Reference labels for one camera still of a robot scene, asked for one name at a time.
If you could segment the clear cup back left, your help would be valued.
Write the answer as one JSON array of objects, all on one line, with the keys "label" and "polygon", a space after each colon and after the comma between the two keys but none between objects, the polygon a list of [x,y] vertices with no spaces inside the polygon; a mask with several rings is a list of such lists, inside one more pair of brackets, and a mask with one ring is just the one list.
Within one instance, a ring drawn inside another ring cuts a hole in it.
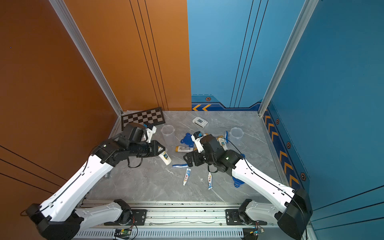
[{"label": "clear cup back left", "polygon": [[175,128],[172,125],[165,125],[162,127],[161,132],[167,146],[173,146],[175,144]]}]

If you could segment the white lotion bottle horizontal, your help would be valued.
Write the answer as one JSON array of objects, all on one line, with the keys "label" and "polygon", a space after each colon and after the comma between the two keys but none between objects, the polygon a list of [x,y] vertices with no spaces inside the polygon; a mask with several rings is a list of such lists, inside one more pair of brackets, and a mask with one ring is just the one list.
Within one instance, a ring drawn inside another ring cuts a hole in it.
[{"label": "white lotion bottle horizontal", "polygon": [[177,153],[190,153],[193,151],[194,151],[194,148],[191,148],[191,147],[177,146],[175,148],[175,152],[177,152]]}]

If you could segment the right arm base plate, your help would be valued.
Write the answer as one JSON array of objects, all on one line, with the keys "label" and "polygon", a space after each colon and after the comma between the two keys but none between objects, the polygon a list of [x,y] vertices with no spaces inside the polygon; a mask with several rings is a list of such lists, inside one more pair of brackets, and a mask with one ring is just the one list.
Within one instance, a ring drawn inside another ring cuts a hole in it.
[{"label": "right arm base plate", "polygon": [[228,226],[250,226],[255,223],[260,226],[266,226],[271,222],[268,215],[255,211],[247,213],[245,210],[226,209],[225,215]]}]

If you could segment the black white checkerboard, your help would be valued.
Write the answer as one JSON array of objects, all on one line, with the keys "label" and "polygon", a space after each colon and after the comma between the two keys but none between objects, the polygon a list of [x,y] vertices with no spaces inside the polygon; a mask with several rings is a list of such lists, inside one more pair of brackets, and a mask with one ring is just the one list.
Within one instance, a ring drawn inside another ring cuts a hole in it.
[{"label": "black white checkerboard", "polygon": [[165,124],[165,117],[161,107],[150,110],[135,112],[132,114],[124,114],[121,116],[122,130],[127,124],[136,123],[147,127],[148,125],[158,126]]}]

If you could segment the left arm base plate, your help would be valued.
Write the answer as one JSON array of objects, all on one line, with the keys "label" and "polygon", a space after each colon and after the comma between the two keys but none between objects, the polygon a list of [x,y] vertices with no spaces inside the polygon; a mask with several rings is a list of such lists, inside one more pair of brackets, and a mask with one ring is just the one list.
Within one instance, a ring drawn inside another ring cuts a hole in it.
[{"label": "left arm base plate", "polygon": [[104,226],[143,226],[146,221],[147,212],[145,209],[123,212],[116,221],[104,223]]}]

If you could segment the toothpaste tube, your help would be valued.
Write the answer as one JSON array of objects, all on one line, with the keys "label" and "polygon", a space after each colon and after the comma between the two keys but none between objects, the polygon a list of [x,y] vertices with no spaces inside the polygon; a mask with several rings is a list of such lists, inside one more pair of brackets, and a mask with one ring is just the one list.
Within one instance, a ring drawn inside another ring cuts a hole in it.
[{"label": "toothpaste tube", "polygon": [[191,175],[191,169],[186,168],[186,174],[185,174],[185,177],[183,180],[183,186],[185,186],[187,184],[190,175]]},{"label": "toothpaste tube", "polygon": [[212,174],[211,172],[208,173],[208,190],[211,190],[213,188],[212,186]]}]

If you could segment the silver metal cylinder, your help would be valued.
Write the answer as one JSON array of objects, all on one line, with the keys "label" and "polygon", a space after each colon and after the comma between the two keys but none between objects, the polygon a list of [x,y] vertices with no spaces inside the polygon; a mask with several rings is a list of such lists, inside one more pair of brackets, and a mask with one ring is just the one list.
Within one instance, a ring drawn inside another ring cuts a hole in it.
[{"label": "silver metal cylinder", "polygon": [[109,179],[110,177],[111,177],[111,171],[107,172],[107,173],[103,176],[104,179]]}]

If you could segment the aluminium rail frame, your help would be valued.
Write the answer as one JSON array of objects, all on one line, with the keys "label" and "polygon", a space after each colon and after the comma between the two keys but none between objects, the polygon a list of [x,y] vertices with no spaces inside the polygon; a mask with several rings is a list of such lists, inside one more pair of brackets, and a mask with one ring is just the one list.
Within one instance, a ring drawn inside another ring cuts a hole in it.
[{"label": "aluminium rail frame", "polygon": [[[265,232],[258,240],[288,240],[275,219],[266,226],[228,226],[226,209],[238,209],[239,203],[225,202],[130,202],[132,210],[145,209],[147,217],[143,226],[132,229],[130,240],[241,240],[243,228],[261,229]],[[271,209],[271,204],[257,204]]]}]

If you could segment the left green circuit board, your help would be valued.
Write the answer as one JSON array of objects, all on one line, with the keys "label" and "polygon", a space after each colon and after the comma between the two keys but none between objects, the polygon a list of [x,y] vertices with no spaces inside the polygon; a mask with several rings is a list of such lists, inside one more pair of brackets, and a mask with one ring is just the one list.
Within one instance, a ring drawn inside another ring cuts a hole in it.
[{"label": "left green circuit board", "polygon": [[116,229],[114,240],[129,240],[132,236],[132,229]]}]

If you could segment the green circuit board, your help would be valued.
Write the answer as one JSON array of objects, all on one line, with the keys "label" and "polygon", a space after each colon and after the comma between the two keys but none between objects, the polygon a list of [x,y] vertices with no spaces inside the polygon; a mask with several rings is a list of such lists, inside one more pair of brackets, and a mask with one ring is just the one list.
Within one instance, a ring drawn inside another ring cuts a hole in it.
[{"label": "green circuit board", "polygon": [[242,240],[258,240],[259,236],[264,232],[265,230],[263,228],[261,229],[243,228]]},{"label": "green circuit board", "polygon": [[132,229],[116,229],[114,240],[129,240],[132,236]]}]

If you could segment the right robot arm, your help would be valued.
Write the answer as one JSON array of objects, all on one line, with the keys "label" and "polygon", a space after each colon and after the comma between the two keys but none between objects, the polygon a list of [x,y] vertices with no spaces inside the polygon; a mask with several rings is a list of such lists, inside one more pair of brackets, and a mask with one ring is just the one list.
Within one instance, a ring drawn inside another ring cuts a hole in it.
[{"label": "right robot arm", "polygon": [[309,194],[303,188],[293,189],[258,170],[239,150],[225,150],[213,135],[196,132],[191,136],[196,150],[184,155],[191,168],[207,164],[217,172],[229,176],[252,187],[270,203],[270,210],[257,207],[253,200],[245,200],[238,209],[241,222],[246,225],[275,219],[279,228],[295,240],[307,239],[307,226],[313,214]]}]

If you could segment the clear cup right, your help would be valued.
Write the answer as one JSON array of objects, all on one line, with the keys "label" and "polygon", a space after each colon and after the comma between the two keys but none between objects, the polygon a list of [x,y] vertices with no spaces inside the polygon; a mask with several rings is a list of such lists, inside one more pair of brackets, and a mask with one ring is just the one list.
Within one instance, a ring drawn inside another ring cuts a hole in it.
[{"label": "clear cup right", "polygon": [[243,136],[244,136],[243,130],[241,128],[234,127],[229,132],[229,141],[235,146],[238,146]]}]

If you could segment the white bottle upright right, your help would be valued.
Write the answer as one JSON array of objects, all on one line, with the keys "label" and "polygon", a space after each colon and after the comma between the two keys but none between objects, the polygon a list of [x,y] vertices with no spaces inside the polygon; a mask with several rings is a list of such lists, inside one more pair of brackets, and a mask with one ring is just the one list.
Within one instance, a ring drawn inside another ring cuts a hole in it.
[{"label": "white bottle upright right", "polygon": [[219,141],[221,147],[222,147],[225,151],[227,151],[227,150],[228,150],[228,146],[227,146],[227,143],[226,143],[226,139],[225,139],[223,136],[218,136],[217,139],[218,139],[218,141]]}]

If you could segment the clear cup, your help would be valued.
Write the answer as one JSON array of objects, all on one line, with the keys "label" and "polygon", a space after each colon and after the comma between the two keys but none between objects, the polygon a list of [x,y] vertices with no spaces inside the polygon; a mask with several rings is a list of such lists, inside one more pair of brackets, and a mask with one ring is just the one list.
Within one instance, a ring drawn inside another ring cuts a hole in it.
[{"label": "clear cup", "polygon": [[161,132],[167,146],[173,146],[175,144],[175,128],[172,125],[165,125],[162,127]]},{"label": "clear cup", "polygon": [[235,146],[238,146],[243,136],[244,136],[243,130],[241,128],[234,127],[229,132],[229,141]]}]

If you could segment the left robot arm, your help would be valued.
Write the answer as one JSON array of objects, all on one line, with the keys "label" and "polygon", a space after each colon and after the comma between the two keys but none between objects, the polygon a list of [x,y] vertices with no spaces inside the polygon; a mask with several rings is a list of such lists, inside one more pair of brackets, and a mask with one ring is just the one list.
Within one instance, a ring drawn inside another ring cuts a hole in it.
[{"label": "left robot arm", "polygon": [[165,150],[156,140],[130,143],[108,139],[93,149],[85,164],[56,193],[41,204],[30,205],[26,214],[47,240],[71,240],[78,232],[104,223],[131,225],[131,207],[121,199],[85,210],[77,205],[121,161],[155,157]]}]

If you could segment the right green circuit board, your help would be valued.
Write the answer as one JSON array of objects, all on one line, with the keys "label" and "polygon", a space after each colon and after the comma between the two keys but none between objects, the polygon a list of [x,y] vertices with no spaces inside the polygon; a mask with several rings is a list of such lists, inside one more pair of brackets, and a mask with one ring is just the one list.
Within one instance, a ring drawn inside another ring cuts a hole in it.
[{"label": "right green circuit board", "polygon": [[243,228],[242,240],[258,240],[259,236],[264,232],[265,230],[263,228],[261,229]]}]

